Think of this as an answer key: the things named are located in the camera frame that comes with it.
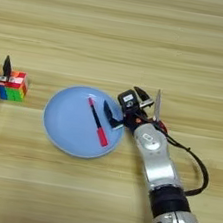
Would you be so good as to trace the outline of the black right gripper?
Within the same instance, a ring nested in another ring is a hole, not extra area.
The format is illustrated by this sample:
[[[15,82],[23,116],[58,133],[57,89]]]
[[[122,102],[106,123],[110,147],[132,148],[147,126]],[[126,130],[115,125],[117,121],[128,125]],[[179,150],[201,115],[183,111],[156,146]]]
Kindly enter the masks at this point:
[[[134,132],[139,126],[147,123],[147,113],[144,108],[153,105],[153,100],[148,96],[146,91],[142,90],[140,87],[135,87],[134,90],[139,96],[139,101],[133,96],[119,95],[117,98],[121,105],[124,126],[131,132]],[[120,125],[120,122],[114,119],[111,108],[106,100],[104,100],[103,107],[105,116],[107,117],[106,119],[109,123]]]

